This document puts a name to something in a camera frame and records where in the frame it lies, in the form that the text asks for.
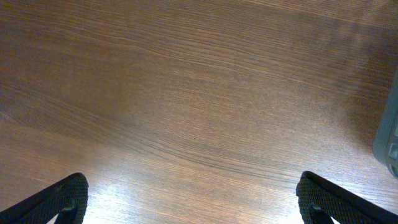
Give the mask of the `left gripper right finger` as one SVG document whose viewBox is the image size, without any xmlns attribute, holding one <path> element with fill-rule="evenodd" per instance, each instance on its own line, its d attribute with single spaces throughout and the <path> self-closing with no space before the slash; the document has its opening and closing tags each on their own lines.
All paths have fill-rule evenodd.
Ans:
<svg viewBox="0 0 398 224">
<path fill-rule="evenodd" d="M 397 215 L 316 175 L 302 173 L 296 187 L 298 206 L 305 224 L 397 223 Z"/>
</svg>

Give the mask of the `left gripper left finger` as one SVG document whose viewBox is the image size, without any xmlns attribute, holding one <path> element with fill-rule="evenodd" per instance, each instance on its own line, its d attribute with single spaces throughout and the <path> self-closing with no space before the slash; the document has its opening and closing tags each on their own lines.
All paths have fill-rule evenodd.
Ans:
<svg viewBox="0 0 398 224">
<path fill-rule="evenodd" d="M 1 212 L 1 223 L 82 224 L 88 205 L 88 182 L 74 173 Z"/>
</svg>

